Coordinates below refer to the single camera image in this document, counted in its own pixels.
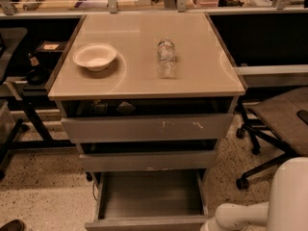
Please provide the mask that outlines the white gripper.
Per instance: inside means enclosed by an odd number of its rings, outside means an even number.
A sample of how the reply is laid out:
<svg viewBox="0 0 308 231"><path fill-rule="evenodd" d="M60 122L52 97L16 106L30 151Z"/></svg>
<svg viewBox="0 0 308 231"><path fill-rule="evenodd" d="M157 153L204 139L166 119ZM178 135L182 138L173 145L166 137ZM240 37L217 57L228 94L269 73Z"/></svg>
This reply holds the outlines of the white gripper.
<svg viewBox="0 0 308 231"><path fill-rule="evenodd" d="M220 221L216 217L207 219L202 226L200 231L225 231Z"/></svg>

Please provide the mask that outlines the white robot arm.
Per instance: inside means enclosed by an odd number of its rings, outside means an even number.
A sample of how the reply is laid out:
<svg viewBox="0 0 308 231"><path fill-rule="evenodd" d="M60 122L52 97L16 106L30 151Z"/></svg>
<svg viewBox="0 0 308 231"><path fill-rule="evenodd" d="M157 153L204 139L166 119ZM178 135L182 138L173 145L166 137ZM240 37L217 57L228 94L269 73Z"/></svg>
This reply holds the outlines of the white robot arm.
<svg viewBox="0 0 308 231"><path fill-rule="evenodd" d="M244 231L249 226L267 231L308 231L308 158L283 163L275 172L269 201L244 206L223 203L200 231Z"/></svg>

